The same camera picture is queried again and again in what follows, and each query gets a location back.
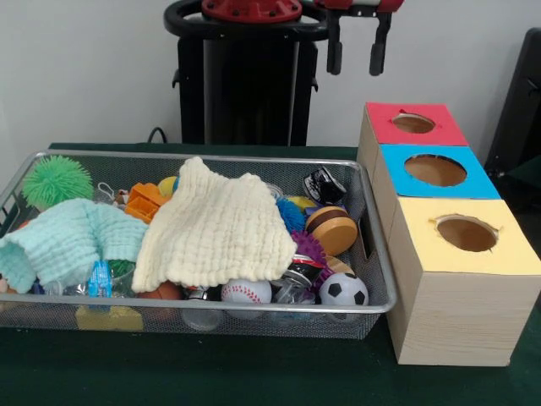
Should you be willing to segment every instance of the black cable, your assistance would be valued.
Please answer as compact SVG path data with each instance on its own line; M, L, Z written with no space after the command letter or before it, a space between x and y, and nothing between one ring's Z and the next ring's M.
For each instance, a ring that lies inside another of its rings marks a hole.
M164 144L167 144L167 136L166 136L166 133L163 131L163 129L161 129L160 127L155 127L151 132L150 132L150 135L149 135L149 139L146 141L146 142L152 142L152 140L154 139L154 134L155 133L160 133L161 135L161 139L163 140L163 143Z

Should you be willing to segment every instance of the table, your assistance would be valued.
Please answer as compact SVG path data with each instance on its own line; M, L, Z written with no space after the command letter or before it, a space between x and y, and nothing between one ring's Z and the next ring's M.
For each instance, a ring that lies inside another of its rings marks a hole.
M57 149L355 159L355 148L66 145ZM397 365L385 317L362 342L0 329L3 404L530 405L541 401L541 313L511 366Z

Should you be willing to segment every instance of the red stitching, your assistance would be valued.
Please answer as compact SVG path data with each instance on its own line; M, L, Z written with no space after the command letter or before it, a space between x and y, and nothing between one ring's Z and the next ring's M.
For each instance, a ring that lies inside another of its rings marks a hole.
M245 294L248 299L251 299L254 303L261 303L261 298L259 298L258 295L250 288L246 288L245 286L233 285L226 289L226 294L229 293L229 289L231 289L233 292Z

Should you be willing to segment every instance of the red robot part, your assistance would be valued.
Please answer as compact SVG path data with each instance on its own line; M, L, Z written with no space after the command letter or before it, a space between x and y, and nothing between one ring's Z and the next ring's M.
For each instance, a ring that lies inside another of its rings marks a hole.
M298 0L203 0L201 10L214 19L244 24L285 23L303 12Z
M315 2L330 10L347 10L351 6L373 6L380 13L394 13L404 3L404 0L315 0Z

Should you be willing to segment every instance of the cream cloth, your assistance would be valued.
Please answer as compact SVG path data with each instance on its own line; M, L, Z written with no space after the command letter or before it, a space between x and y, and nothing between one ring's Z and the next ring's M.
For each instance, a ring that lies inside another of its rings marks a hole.
M274 280L296 248L258 176L225 178L197 156L182 165L178 190L145 234L132 289L150 292L166 280L186 286Z

